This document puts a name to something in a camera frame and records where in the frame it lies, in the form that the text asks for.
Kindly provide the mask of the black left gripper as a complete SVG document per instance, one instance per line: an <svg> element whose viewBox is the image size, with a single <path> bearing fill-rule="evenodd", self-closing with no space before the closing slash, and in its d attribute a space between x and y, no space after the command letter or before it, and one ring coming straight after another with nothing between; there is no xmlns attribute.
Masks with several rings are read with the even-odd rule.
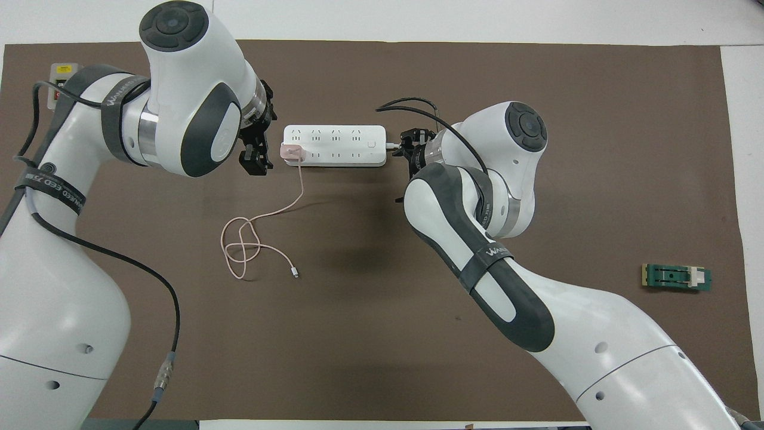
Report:
<svg viewBox="0 0 764 430"><path fill-rule="evenodd" d="M259 79L252 99L241 109L238 138L245 144L245 150L240 153L240 165L249 175L267 175L268 170L273 169L266 136L271 122L278 119L273 110L272 98L273 90L270 85Z"/></svg>

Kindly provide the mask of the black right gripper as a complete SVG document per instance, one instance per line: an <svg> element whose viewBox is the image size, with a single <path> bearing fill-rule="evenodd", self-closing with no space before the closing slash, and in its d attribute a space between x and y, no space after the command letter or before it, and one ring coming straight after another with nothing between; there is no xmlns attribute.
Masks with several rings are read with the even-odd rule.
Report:
<svg viewBox="0 0 764 430"><path fill-rule="evenodd" d="M436 133L425 128L412 128L401 133L401 144L393 145L393 157L404 157L408 163L411 180L425 165L426 143L436 137Z"/></svg>

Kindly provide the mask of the white power strip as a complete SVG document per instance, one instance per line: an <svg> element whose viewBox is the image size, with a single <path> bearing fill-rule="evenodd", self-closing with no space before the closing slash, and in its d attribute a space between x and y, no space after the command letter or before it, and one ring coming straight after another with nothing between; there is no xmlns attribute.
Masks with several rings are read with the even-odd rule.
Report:
<svg viewBox="0 0 764 430"><path fill-rule="evenodd" d="M302 147L302 161L286 159L294 167L377 168L387 161L381 125L287 125L282 144Z"/></svg>

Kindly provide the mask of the brown table mat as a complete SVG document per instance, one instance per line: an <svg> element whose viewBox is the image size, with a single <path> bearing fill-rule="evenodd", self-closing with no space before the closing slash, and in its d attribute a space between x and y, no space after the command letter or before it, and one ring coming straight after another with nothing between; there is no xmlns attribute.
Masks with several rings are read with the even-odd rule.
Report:
<svg viewBox="0 0 764 430"><path fill-rule="evenodd" d="M381 168L307 168L288 213L257 222L248 280L219 245L232 217L298 194L278 156L290 124L380 124L395 142L431 120L376 112L422 96L453 124L518 100L543 117L519 264L611 291L654 318L729 407L759 417L718 47L241 41L275 91L275 169L237 154L201 179L120 161L98 172L77 234L136 258L175 287L182 325L157 419L578 421L537 360L488 320L406 222L403 158ZM710 291L642 286L642 264L701 266Z"/></svg>

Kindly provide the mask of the green circuit board module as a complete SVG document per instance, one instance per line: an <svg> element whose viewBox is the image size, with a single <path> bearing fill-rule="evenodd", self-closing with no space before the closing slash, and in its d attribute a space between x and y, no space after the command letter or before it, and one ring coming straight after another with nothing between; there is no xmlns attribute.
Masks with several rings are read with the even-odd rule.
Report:
<svg viewBox="0 0 764 430"><path fill-rule="evenodd" d="M642 264L642 286L674 288L688 291L710 291L712 275L701 266L669 266Z"/></svg>

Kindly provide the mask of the grey on-off switch box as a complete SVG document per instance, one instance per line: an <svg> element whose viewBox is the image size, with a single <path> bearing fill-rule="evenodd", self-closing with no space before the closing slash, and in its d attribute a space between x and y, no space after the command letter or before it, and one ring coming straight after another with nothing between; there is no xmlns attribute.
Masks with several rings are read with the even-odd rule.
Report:
<svg viewBox="0 0 764 430"><path fill-rule="evenodd" d="M54 111L56 109L57 101L60 98L58 89L62 88L80 68L79 63L53 63L50 65L48 81L54 84L55 88L47 88L47 108L49 110Z"/></svg>

